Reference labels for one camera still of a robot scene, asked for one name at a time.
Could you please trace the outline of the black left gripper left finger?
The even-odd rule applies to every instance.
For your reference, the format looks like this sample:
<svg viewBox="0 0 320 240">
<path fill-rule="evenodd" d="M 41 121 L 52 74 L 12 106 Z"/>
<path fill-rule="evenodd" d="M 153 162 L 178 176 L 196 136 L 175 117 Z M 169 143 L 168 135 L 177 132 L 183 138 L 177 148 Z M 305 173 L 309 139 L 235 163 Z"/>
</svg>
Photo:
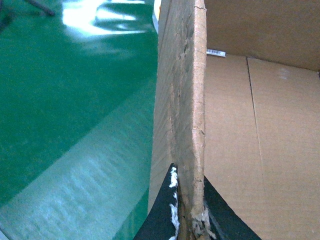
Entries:
<svg viewBox="0 0 320 240">
<path fill-rule="evenodd" d="M 180 228 L 178 210 L 178 169 L 172 163 L 154 204 L 134 239 L 176 240 Z"/>
</svg>

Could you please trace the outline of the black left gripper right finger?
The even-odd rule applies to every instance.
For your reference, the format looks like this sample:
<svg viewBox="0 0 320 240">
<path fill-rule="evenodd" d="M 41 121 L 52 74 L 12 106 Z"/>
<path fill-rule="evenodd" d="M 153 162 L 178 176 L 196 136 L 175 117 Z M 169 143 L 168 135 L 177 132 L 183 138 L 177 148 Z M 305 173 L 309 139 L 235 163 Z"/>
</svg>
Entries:
<svg viewBox="0 0 320 240">
<path fill-rule="evenodd" d="M 229 207 L 207 178 L 204 178 L 204 206 L 210 230 L 218 240 L 259 240 L 260 237 Z"/>
</svg>

